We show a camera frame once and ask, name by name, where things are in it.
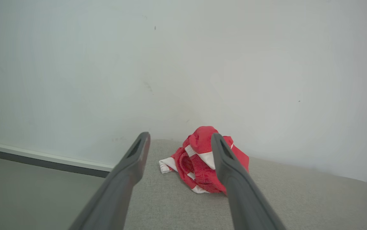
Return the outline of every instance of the white stripe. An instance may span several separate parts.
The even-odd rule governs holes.
[[[172,157],[168,157],[159,161],[159,167],[162,173],[167,173],[171,171],[168,166],[171,167],[173,170],[178,171],[178,169],[176,168],[175,159],[173,159]]]
[[[216,169],[214,166],[213,152],[198,153],[198,156],[213,170]]]
[[[4,145],[4,144],[0,144],[0,152],[30,157],[30,158],[39,159],[39,160],[46,160],[49,162],[60,163],[60,164],[65,164],[65,165],[78,166],[78,167],[83,167],[87,169],[97,169],[97,170],[106,171],[106,172],[111,172],[111,170],[114,168],[114,165],[107,165],[107,164],[96,163],[96,162],[87,161],[87,160],[79,160],[79,159],[59,156],[61,154],[59,152],[52,152],[53,154],[41,153],[41,152],[28,150],[28,149],[20,149],[20,148],[16,148],[16,147]]]
[[[186,151],[186,153],[188,154],[189,157],[196,154],[196,152],[192,149],[192,147],[190,145],[185,147],[185,151]]]
[[[192,178],[192,180],[194,180],[196,178],[196,176],[193,172],[190,172],[190,173],[186,174],[186,176],[189,176],[190,178]]]
[[[196,193],[210,193],[206,190],[204,190],[203,188],[199,187],[199,185],[196,185],[193,189],[192,189],[193,192],[196,192]]]

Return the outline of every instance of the baseboard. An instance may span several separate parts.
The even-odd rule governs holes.
[[[47,161],[47,162],[52,162],[52,163],[58,163],[62,165],[70,165],[70,166],[86,168],[86,169],[94,169],[94,170],[105,171],[105,172],[110,172],[114,168],[113,165],[96,163],[96,162],[91,162],[87,160],[78,160],[78,159],[73,159],[69,157],[57,156],[57,155],[48,154],[48,153],[41,153],[41,152],[27,150],[27,149],[20,149],[20,148],[16,148],[16,147],[4,145],[4,144],[0,144],[0,152],[14,154],[17,156],[22,156],[22,157],[33,158],[33,159]]]

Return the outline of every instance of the gray floor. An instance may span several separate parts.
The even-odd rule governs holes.
[[[0,229],[67,229],[103,181],[0,159]]]

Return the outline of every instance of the red cloth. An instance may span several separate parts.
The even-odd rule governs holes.
[[[226,188],[219,182],[216,176],[213,153],[211,149],[211,136],[218,131],[212,126],[199,127],[190,135],[175,154],[169,158],[160,160],[162,173],[175,170],[180,178],[197,193],[226,193]],[[229,136],[223,136],[240,163],[249,172],[249,157],[233,145]]]

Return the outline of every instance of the gray cushion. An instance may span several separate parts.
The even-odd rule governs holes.
[[[125,229],[233,229],[227,197],[195,194],[158,161],[181,142],[153,140]],[[367,183],[251,157],[250,175],[287,229],[367,229]]]

